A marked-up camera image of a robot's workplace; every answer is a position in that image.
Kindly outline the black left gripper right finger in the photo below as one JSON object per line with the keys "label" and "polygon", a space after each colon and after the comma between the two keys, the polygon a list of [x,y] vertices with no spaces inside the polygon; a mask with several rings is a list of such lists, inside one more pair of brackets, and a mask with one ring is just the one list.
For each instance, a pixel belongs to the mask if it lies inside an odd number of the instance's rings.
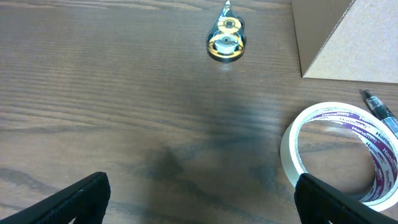
{"label": "black left gripper right finger", "polygon": [[303,224],[397,224],[308,173],[300,175],[294,199]]}

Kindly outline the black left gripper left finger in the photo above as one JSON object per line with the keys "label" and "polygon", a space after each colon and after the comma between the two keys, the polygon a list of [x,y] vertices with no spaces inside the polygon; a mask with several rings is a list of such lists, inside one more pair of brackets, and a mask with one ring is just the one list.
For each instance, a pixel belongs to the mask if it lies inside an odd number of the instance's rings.
{"label": "black left gripper left finger", "polygon": [[2,224],[102,224],[111,195],[108,176],[95,172],[10,217]]}

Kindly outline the black pen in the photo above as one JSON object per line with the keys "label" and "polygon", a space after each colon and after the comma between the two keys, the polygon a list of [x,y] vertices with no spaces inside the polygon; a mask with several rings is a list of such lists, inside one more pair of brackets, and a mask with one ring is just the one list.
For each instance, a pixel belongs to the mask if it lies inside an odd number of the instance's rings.
{"label": "black pen", "polygon": [[380,98],[373,95],[369,90],[364,90],[361,94],[371,113],[397,137],[397,116],[390,111]]}

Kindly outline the yellow black correction tape dispenser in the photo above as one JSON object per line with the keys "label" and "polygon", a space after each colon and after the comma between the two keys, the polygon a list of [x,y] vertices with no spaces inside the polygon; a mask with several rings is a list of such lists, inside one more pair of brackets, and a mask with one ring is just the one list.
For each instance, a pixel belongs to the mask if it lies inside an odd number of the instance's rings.
{"label": "yellow black correction tape dispenser", "polygon": [[208,55],[223,63],[241,58],[247,43],[244,28],[244,19],[235,13],[231,1],[225,1],[206,38]]}

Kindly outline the white masking tape roll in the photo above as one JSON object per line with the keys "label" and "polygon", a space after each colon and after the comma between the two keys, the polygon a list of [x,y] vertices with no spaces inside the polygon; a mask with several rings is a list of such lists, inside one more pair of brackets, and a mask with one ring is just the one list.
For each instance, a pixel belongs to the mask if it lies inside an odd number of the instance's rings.
{"label": "white masking tape roll", "polygon": [[397,138],[380,120],[361,108],[340,102],[323,102],[303,110],[285,130],[280,160],[293,186],[307,170],[298,150],[301,127],[311,121],[331,121],[355,133],[373,158],[376,177],[371,190],[359,201],[381,212],[397,203]]}

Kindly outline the brown cardboard box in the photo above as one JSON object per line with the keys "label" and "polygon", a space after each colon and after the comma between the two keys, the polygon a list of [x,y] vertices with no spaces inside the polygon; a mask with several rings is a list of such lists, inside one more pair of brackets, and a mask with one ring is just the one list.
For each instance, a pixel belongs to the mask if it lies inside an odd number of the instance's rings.
{"label": "brown cardboard box", "polygon": [[397,0],[293,0],[304,78],[397,83]]}

